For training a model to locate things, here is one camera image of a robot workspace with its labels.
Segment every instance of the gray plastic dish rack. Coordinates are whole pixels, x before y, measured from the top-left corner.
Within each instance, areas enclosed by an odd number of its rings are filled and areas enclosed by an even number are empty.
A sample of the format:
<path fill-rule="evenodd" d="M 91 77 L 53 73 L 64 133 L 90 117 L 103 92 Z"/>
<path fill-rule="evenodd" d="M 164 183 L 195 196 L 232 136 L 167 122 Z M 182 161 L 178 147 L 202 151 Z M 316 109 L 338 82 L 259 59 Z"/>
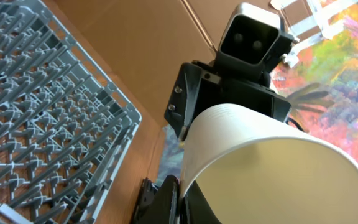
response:
<path fill-rule="evenodd" d="M 0 223 L 93 223 L 141 119 L 42 1 L 0 0 Z"/>

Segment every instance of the cardboard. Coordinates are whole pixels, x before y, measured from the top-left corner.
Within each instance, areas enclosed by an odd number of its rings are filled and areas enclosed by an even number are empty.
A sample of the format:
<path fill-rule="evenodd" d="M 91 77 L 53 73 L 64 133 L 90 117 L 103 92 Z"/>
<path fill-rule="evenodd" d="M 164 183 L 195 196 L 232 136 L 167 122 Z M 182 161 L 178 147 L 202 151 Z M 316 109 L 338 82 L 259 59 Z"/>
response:
<path fill-rule="evenodd" d="M 213 60 L 235 7 L 244 0 L 56 0 L 82 36 L 102 56 L 158 122 L 183 62 Z M 249 3 L 281 14 L 288 26 L 311 15 L 306 0 L 281 12 L 270 0 Z M 319 32 L 318 27 L 301 40 Z"/>

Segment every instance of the camera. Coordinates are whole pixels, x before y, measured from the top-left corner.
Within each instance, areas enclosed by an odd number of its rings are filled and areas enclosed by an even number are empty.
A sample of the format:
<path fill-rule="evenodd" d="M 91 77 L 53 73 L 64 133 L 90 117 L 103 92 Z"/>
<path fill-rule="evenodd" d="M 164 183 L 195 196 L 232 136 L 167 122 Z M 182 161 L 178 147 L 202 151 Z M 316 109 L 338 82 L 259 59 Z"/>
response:
<path fill-rule="evenodd" d="M 183 63 L 165 119 L 184 141 L 192 121 L 205 109 L 234 103 L 285 122 L 291 104 L 270 86 L 270 72 L 291 51 L 294 37 L 283 19 L 251 4 L 236 7 L 215 60 Z"/>

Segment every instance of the colorful mural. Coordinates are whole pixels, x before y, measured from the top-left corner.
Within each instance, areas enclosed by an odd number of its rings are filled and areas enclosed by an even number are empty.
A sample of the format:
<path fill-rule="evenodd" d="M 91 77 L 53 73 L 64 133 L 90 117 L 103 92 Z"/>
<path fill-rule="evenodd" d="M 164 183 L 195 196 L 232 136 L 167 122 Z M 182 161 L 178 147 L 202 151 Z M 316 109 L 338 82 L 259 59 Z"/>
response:
<path fill-rule="evenodd" d="M 294 68 L 272 73 L 278 93 L 292 103 L 291 116 L 311 135 L 340 147 L 358 162 L 358 4 L 331 18 L 344 20 L 345 31 L 302 50 Z M 158 181 L 180 174 L 183 151 L 167 129 Z"/>

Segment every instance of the plastic grid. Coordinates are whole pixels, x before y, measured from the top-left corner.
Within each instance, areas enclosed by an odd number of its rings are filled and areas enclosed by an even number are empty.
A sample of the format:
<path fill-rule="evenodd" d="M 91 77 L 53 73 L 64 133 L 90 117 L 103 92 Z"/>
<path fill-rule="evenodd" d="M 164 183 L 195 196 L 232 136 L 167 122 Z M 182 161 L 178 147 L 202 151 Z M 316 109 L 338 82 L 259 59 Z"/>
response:
<path fill-rule="evenodd" d="M 0 223 L 93 223 L 140 121 L 41 1 L 0 1 Z"/>

